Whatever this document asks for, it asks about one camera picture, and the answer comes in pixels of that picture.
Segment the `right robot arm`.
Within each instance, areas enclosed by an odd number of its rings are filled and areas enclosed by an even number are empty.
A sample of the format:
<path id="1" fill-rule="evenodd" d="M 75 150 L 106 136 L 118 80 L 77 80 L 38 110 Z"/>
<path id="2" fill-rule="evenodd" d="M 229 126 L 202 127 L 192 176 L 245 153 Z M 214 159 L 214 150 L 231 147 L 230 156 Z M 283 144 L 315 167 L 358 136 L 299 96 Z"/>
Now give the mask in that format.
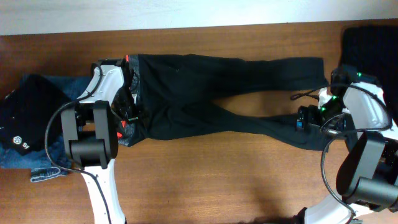
<path id="1" fill-rule="evenodd" d="M 332 189 L 320 161 L 329 194 L 320 203 L 303 208 L 292 223 L 361 223 L 362 215 L 397 211 L 397 125 L 384 101 L 377 77 L 341 65 L 331 83 L 315 90 L 318 105 L 301 106 L 295 127 L 316 128 L 331 141 L 345 141 L 349 153 Z"/>

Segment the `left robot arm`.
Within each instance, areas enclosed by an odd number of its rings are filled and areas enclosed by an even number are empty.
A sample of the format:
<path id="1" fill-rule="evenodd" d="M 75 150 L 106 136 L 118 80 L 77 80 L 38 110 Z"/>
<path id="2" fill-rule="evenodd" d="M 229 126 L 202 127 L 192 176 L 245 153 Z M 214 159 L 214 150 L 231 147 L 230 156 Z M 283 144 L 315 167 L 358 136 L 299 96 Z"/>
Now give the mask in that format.
<path id="1" fill-rule="evenodd" d="M 139 119 L 132 81 L 127 57 L 99 60 L 85 91 L 60 113 L 65 153 L 83 176 L 95 223 L 127 222 L 114 165 L 124 128 Z"/>

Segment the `black leggings red grey waistband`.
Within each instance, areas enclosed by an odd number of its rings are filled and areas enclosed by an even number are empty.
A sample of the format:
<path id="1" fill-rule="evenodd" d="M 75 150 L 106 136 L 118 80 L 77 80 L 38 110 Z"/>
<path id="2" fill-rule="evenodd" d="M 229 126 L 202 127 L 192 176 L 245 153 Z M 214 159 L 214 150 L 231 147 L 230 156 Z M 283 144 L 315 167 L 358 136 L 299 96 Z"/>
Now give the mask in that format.
<path id="1" fill-rule="evenodd" d="M 291 146 L 321 151 L 329 137 L 318 128 L 296 128 L 297 116 L 234 114 L 217 98 L 259 91 L 311 90 L 327 84 L 317 57 L 246 61 L 203 55 L 130 55 L 131 94 L 139 118 L 124 129 L 121 145 L 233 131 L 263 134 Z"/>

